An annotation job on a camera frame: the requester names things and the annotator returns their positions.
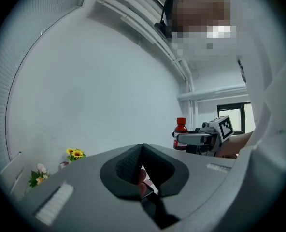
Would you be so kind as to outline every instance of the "red bottle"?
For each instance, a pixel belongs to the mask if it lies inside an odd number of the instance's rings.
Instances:
[[[185,127],[186,119],[185,118],[177,118],[177,127],[174,130],[174,144],[173,148],[176,150],[186,150],[187,144],[180,143],[176,140],[178,134],[187,134],[188,130]]]

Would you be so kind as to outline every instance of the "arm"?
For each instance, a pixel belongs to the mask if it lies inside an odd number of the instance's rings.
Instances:
[[[230,137],[217,151],[216,156],[222,157],[225,155],[238,154],[245,147],[253,132]]]

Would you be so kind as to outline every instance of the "flower bouquet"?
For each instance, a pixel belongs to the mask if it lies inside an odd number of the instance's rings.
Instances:
[[[39,185],[41,182],[46,180],[48,177],[50,177],[49,172],[47,169],[43,166],[43,164],[39,163],[37,165],[37,171],[31,171],[31,177],[29,180],[30,187],[34,188],[35,186]]]
[[[84,151],[82,151],[81,149],[67,149],[66,152],[68,154],[67,158],[71,162],[86,157]]]

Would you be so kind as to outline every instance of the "black window frame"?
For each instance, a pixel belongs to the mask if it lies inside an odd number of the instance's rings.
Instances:
[[[241,135],[245,134],[246,131],[246,123],[245,123],[245,104],[250,104],[250,102],[241,102],[241,103],[233,103],[233,104],[225,104],[225,105],[217,105],[217,114],[219,117],[219,111],[227,111],[233,109],[240,109],[241,111],[241,130],[234,131],[233,135]]]

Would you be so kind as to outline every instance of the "headphones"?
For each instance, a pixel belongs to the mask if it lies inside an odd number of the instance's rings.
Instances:
[[[164,15],[167,4],[168,4],[168,0],[166,0],[163,5],[160,23],[159,22],[155,23],[154,28],[166,42],[170,42],[172,38],[172,30],[170,29],[170,27],[166,25],[166,23],[163,20],[163,15]]]

